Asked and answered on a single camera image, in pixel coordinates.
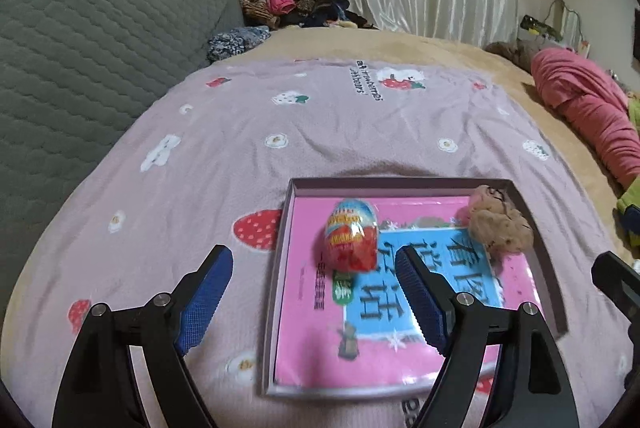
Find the brown stuffed toy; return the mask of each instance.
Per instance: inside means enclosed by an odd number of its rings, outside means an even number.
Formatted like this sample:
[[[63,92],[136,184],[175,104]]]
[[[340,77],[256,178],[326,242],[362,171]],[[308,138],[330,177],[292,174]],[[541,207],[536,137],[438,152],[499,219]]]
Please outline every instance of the brown stuffed toy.
[[[520,253],[533,245],[533,230],[499,190],[479,186],[469,199],[468,230],[489,254]]]

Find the headboard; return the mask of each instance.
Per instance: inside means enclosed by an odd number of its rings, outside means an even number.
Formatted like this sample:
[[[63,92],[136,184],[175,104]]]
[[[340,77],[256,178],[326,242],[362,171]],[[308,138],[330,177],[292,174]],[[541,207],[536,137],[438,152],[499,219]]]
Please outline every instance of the headboard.
[[[0,326],[65,199],[240,25],[238,0],[0,0]]]

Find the pink blanket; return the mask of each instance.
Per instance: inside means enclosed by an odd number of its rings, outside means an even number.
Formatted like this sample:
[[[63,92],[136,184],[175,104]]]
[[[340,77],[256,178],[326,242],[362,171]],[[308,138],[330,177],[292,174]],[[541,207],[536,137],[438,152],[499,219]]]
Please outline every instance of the pink blanket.
[[[565,49],[540,51],[531,74],[545,103],[595,148],[626,190],[640,174],[640,139],[620,87],[596,63]]]
[[[51,427],[88,307],[139,307],[173,289],[215,244],[233,251],[234,274],[185,363],[218,426],[405,426],[424,396],[401,404],[257,395],[280,209],[291,178],[319,176],[512,180],[561,285],[569,331],[558,346],[580,428],[600,426],[624,391],[632,346],[628,320],[591,283],[595,257],[612,249],[607,230],[561,155],[487,73],[318,59],[215,62],[195,72],[140,116],[66,201],[2,329],[2,380],[35,428]],[[311,283],[316,268],[305,270]],[[309,340],[306,358],[318,362],[320,345]],[[142,351],[131,357],[149,425],[165,427]],[[487,398],[475,394],[466,428],[480,425]]]

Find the beige blanket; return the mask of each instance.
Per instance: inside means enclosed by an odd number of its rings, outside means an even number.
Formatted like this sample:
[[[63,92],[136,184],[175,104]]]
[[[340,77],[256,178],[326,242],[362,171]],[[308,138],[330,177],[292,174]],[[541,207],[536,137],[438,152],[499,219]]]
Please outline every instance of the beige blanket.
[[[619,229],[614,218],[616,200],[622,195],[622,188],[586,143],[558,115],[544,106],[533,78],[507,60],[470,45],[409,34],[344,28],[301,30],[290,27],[275,32],[257,49],[227,62],[234,64],[270,58],[361,58],[492,72],[494,82],[500,84],[529,113],[549,141],[562,153],[607,227],[616,254],[632,264],[634,257],[628,242],[624,240],[625,233]]]

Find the pink book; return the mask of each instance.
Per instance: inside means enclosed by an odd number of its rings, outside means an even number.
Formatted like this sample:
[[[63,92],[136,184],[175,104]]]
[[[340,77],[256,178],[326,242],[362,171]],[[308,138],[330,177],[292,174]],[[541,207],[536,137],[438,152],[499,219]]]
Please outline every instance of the pink book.
[[[460,226],[468,197],[366,199],[380,226],[378,266],[364,274],[330,270],[324,226],[340,200],[293,202],[273,368],[274,384],[291,395],[383,397],[430,389],[444,359],[425,343],[396,278],[394,257],[404,245],[457,292],[489,306],[540,307],[526,258],[507,256],[492,267]],[[481,377],[493,373],[498,348],[487,348]]]

